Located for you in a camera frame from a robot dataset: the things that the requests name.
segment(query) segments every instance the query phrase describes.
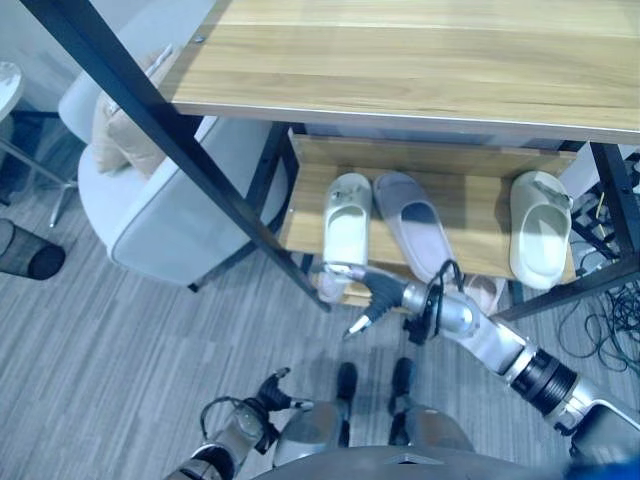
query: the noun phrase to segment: wooden board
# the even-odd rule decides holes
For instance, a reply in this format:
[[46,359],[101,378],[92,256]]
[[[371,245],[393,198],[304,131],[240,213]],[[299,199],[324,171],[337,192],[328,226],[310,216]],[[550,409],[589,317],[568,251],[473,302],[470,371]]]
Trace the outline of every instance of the wooden board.
[[296,135],[298,157],[317,165],[361,166],[515,178],[529,170],[562,173],[573,152]]
[[[345,140],[352,147],[360,148],[362,154],[359,161],[353,156],[351,164],[331,165],[315,163],[314,148],[305,148],[313,143],[313,139],[296,138],[295,144],[301,160],[300,172],[290,202],[290,209],[285,219],[281,234],[281,242],[285,248],[306,253],[321,253],[323,245],[323,208],[326,191],[331,182],[339,175],[356,171],[370,180],[375,179],[389,169],[368,168],[366,165],[373,150],[379,148],[378,142],[367,140]],[[443,146],[423,146],[425,152],[431,148],[441,149]],[[452,169],[456,167],[455,149],[448,147]],[[466,161],[471,165],[469,149],[463,149]],[[485,149],[479,149],[479,158],[486,155]],[[566,155],[557,155],[551,162],[543,156],[540,169],[558,173],[566,167]],[[485,177],[475,175],[457,175],[451,173],[431,173],[429,156],[421,164],[421,171],[402,168],[403,157],[390,157],[389,164],[393,169],[404,170],[415,178],[428,192],[438,210],[453,252],[465,273],[476,273],[496,277],[514,278],[509,267],[510,245],[510,211],[509,192],[510,178]],[[369,230],[369,258],[372,262],[391,265],[405,265],[405,260],[391,232],[377,211],[372,212]],[[564,281],[574,278],[573,262],[570,251]]]
[[219,0],[188,114],[640,143],[637,0]]

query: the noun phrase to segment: cushion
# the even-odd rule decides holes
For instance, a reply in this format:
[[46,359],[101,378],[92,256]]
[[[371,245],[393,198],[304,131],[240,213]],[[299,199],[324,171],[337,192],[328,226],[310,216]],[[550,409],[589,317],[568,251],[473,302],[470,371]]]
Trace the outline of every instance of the cushion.
[[[149,80],[155,87],[164,79],[179,52],[173,52],[155,68]],[[107,135],[111,137],[127,161],[144,176],[150,177],[166,155],[124,112],[117,110],[107,122]]]
[[[138,62],[151,83],[157,87],[179,56],[169,46]],[[98,171],[107,172],[131,164],[145,177],[150,177],[163,162],[164,152],[142,131],[109,96],[102,92],[96,105],[94,155]]]
[[109,97],[106,93],[98,95],[91,130],[93,159],[100,173],[111,172],[129,164],[116,142],[107,135],[107,122],[110,118],[107,113],[108,104]]

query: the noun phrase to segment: trash can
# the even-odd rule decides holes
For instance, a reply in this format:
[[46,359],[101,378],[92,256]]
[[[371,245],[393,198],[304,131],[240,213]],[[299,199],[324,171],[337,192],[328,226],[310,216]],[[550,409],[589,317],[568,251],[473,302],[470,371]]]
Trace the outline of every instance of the trash can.
[[46,280],[58,273],[64,259],[62,247],[0,219],[0,272]]

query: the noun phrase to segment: slipper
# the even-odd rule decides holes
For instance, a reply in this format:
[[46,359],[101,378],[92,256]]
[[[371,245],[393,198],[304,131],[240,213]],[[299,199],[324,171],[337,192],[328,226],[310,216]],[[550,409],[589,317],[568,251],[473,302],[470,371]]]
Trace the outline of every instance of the slipper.
[[498,301],[507,281],[484,275],[465,275],[464,293],[475,300],[482,313],[491,316],[498,310]]
[[[346,173],[329,186],[324,212],[324,262],[366,265],[369,259],[371,185],[359,173]],[[350,281],[327,273],[319,276],[320,298],[337,302]]]
[[435,207],[413,178],[387,173],[376,179],[373,194],[416,277],[428,283],[446,260],[455,260]]
[[547,289],[562,278],[573,200],[560,181],[527,172],[511,186],[511,270],[520,282]]

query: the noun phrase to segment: chair backrest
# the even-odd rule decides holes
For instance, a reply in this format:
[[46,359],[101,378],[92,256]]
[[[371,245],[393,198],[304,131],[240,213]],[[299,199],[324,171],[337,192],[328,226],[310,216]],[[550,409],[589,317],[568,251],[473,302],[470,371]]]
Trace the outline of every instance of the chair backrest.
[[[154,0],[117,33],[134,58],[173,44],[186,45],[215,0]],[[85,143],[91,141],[93,111],[100,87],[82,72],[58,104],[67,128]]]

